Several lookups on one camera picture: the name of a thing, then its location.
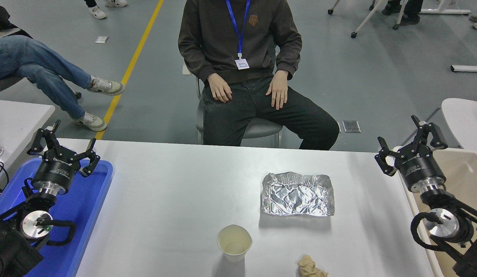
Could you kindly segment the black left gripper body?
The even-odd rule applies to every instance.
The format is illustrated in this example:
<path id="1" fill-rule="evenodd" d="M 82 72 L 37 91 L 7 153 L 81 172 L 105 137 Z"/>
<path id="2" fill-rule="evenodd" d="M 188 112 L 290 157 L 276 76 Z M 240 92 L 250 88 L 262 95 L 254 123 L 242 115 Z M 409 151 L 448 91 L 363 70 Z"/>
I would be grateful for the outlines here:
<path id="1" fill-rule="evenodd" d="M 42 184 L 51 182 L 61 186 L 63 190 L 71 188 L 76 172 L 80 169 L 80 162 L 70 160 L 76 152 L 66 147 L 61 147 L 61 155 L 55 149 L 44 152 L 43 161 L 32 179 L 32 186 L 40 189 Z"/>

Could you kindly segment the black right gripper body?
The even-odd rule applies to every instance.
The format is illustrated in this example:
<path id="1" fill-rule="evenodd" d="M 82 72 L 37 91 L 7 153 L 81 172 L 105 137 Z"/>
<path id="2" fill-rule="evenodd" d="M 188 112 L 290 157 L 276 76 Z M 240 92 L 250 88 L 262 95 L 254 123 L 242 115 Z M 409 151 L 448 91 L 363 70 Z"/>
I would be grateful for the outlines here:
<path id="1" fill-rule="evenodd" d="M 405 157 L 405 160 L 395 159 L 394 165 L 399 170 L 408 191 L 446 190 L 446 177 L 428 146 L 416 144 L 416 149 L 413 149 L 413 143 L 410 143 L 405 147 L 395 147 L 394 151 Z"/>

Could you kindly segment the person's left hand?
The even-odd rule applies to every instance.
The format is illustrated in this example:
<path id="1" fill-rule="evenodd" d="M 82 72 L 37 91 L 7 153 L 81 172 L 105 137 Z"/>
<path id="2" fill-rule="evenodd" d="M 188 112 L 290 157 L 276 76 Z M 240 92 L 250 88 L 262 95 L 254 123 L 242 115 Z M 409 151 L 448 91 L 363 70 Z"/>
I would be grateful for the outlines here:
<path id="1" fill-rule="evenodd" d="M 276 110 L 283 108 L 288 101 L 288 77 L 289 72 L 277 70 L 266 92 L 266 96 L 271 97 L 271 106 Z"/>

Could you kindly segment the person's right hand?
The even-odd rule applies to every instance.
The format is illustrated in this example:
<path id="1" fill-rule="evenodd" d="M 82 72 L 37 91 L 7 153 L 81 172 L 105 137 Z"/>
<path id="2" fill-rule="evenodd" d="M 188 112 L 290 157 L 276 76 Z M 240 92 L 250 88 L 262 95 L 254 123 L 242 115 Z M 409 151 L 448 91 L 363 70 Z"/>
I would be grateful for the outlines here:
<path id="1" fill-rule="evenodd" d="M 233 99 L 233 93 L 227 82 L 217 73 L 210 74 L 207 77 L 214 100 L 228 102 Z"/>

